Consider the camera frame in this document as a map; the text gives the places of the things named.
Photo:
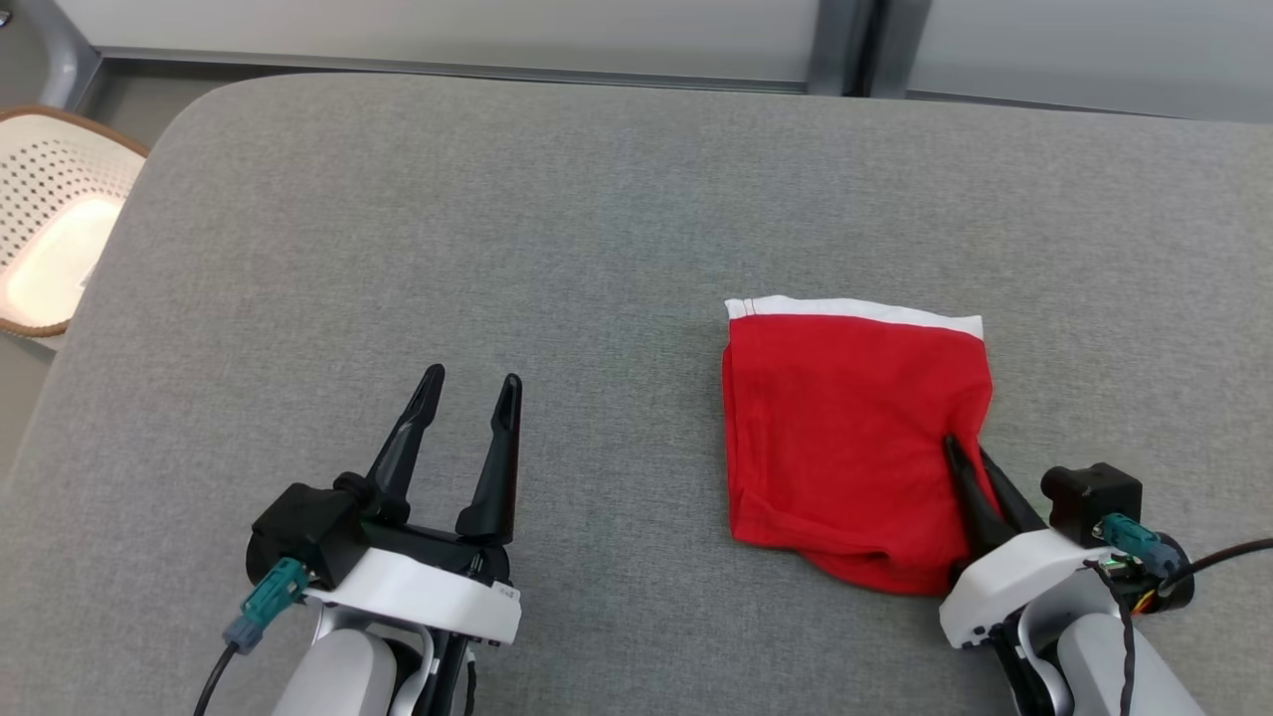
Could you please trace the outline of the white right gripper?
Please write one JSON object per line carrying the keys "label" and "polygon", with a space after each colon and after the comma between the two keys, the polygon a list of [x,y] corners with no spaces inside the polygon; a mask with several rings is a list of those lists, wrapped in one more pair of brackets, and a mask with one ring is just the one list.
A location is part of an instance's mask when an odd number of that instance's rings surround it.
{"label": "white right gripper", "polygon": [[981,473],[953,434],[945,436],[943,454],[967,539],[964,563],[970,564],[938,608],[951,647],[978,646],[990,638],[990,628],[1013,615],[1021,617],[1023,631],[1032,634],[1060,629],[1063,623],[1091,613],[1116,612],[1114,599],[1088,567],[1090,562],[1108,561],[1115,549],[1083,548],[1046,527],[985,448],[979,454],[987,493]]}

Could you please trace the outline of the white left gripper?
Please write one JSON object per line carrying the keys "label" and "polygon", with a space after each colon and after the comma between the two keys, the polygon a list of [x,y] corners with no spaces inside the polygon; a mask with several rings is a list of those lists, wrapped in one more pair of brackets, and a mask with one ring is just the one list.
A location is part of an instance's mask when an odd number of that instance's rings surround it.
{"label": "white left gripper", "polygon": [[[395,431],[373,459],[367,479],[376,489],[370,519],[409,521],[411,483],[423,436],[434,420],[446,366],[432,364],[397,418]],[[369,549],[349,575],[327,591],[311,585],[306,598],[325,606],[397,628],[454,631],[491,643],[514,643],[521,626],[521,594],[512,584],[504,547],[516,530],[523,383],[505,375],[491,412],[491,441],[468,507],[454,534],[426,527],[364,526]]]}

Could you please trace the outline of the red shorts with white stripe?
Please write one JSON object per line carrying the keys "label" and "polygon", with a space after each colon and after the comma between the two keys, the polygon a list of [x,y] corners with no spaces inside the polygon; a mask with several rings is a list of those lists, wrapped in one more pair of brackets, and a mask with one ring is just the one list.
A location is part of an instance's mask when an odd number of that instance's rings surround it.
{"label": "red shorts with white stripe", "polygon": [[941,598],[967,558],[943,445],[990,412],[984,324],[867,299],[731,298],[728,525],[858,589]]}

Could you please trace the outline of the grey fabric sofa cushion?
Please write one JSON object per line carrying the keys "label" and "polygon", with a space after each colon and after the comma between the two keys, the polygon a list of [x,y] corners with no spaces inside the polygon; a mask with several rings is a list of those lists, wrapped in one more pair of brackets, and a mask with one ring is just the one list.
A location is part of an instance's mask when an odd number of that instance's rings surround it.
{"label": "grey fabric sofa cushion", "polygon": [[477,716],[1009,716],[987,648],[727,527],[726,299],[980,313],[1023,492],[1111,462],[1192,555],[1273,536],[1273,126],[276,76],[167,127],[0,476],[0,716],[191,716],[252,521],[369,466],[418,524],[524,382]]}

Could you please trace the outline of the beige perforated laundry basket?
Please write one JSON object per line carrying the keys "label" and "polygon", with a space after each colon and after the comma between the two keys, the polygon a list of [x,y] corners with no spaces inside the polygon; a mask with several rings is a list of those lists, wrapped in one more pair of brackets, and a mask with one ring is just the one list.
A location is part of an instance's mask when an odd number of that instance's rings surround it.
{"label": "beige perforated laundry basket", "polygon": [[146,155],[66,110],[0,110],[0,333],[59,345]]}

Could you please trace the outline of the grey curved metal leg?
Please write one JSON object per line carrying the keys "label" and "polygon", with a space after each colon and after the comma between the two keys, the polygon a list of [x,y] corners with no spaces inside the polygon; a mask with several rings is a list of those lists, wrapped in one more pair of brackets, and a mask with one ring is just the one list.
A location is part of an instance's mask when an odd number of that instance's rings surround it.
{"label": "grey curved metal leg", "polygon": [[99,50],[59,5],[59,0],[14,0],[18,17],[38,32],[47,54],[47,76],[39,104],[78,113],[90,99],[101,70]]}

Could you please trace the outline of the grey partition post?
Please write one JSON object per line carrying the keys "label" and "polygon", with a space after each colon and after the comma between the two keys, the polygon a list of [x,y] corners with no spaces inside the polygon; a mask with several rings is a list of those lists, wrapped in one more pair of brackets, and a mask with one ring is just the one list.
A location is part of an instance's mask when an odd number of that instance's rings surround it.
{"label": "grey partition post", "polygon": [[903,99],[934,0],[819,0],[806,93]]}

